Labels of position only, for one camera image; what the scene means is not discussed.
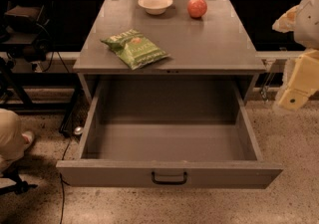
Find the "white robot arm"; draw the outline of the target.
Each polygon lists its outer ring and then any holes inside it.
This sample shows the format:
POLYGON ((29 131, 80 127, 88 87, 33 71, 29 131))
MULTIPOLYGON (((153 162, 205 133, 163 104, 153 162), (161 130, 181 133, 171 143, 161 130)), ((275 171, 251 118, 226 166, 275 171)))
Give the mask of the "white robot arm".
POLYGON ((285 67, 286 79, 276 104, 297 111, 319 90, 319 0, 301 0, 272 25, 277 32, 292 32, 294 41, 306 48, 285 67))

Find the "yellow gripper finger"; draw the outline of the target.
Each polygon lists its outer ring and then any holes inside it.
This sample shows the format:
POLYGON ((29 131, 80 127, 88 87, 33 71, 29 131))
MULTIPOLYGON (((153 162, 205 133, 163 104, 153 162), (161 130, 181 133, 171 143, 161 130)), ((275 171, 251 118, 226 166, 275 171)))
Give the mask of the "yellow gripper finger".
POLYGON ((272 29, 281 33, 293 32, 297 8, 298 6, 294 6, 281 15, 280 18, 273 23, 272 29))
POLYGON ((278 101, 278 105, 288 111, 297 111, 302 108, 308 101, 307 93, 295 90, 286 89, 278 101))

